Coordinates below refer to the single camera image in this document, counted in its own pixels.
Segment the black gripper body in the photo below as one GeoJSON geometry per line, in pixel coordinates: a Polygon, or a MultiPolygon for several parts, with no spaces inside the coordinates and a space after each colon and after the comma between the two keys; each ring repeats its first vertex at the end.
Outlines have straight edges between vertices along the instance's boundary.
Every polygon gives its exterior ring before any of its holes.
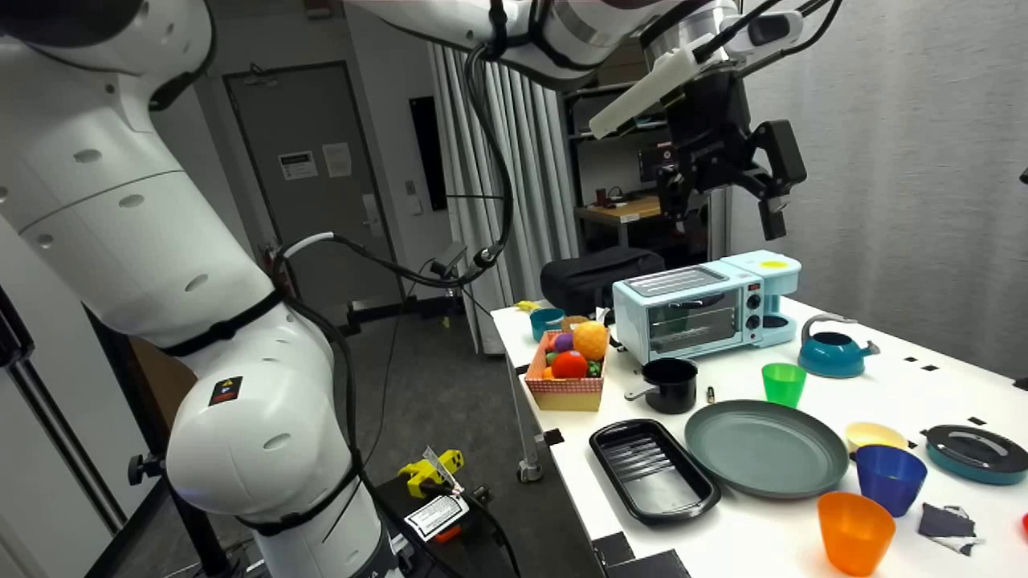
{"type": "Polygon", "coordinates": [[[772,201],[806,180],[793,126],[788,118],[751,122],[738,75],[687,82],[666,118],[670,145],[663,151],[660,195],[667,206],[718,186],[742,186],[772,201]]]}

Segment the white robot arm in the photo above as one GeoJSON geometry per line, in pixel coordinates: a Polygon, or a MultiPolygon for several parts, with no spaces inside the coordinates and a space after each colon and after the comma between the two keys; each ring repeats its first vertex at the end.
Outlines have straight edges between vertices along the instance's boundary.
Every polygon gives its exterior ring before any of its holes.
{"type": "MultiPolygon", "coordinates": [[[[602,111],[611,134],[677,86],[799,40],[779,0],[354,0],[395,28],[577,79],[639,34],[652,70],[602,111]]],[[[400,578],[334,413],[328,330],[239,243],[150,111],[215,52],[209,0],[0,0],[3,221],[110,328],[195,384],[168,482],[242,520],[274,578],[400,578]]]]}

